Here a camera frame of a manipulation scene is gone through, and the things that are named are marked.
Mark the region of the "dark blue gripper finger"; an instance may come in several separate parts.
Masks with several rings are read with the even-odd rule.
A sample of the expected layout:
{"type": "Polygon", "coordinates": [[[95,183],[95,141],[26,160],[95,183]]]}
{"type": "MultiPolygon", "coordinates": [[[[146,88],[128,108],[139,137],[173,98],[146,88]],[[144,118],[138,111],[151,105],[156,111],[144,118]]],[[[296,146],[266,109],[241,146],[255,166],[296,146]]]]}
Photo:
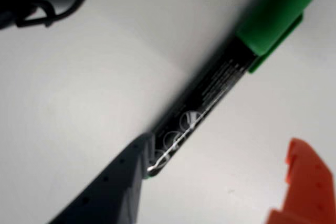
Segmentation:
{"type": "Polygon", "coordinates": [[[154,134],[138,136],[50,223],[136,223],[154,147],[154,134]]]}

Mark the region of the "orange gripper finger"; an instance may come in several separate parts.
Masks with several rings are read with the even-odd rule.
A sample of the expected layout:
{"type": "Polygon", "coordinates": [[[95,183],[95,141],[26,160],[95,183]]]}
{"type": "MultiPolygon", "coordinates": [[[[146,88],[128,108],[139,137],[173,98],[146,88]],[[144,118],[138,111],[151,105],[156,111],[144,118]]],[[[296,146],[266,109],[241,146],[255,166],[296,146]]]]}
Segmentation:
{"type": "Polygon", "coordinates": [[[270,211],[266,223],[335,223],[333,175],[305,141],[290,141],[286,164],[288,190],[282,209],[270,211]]]}

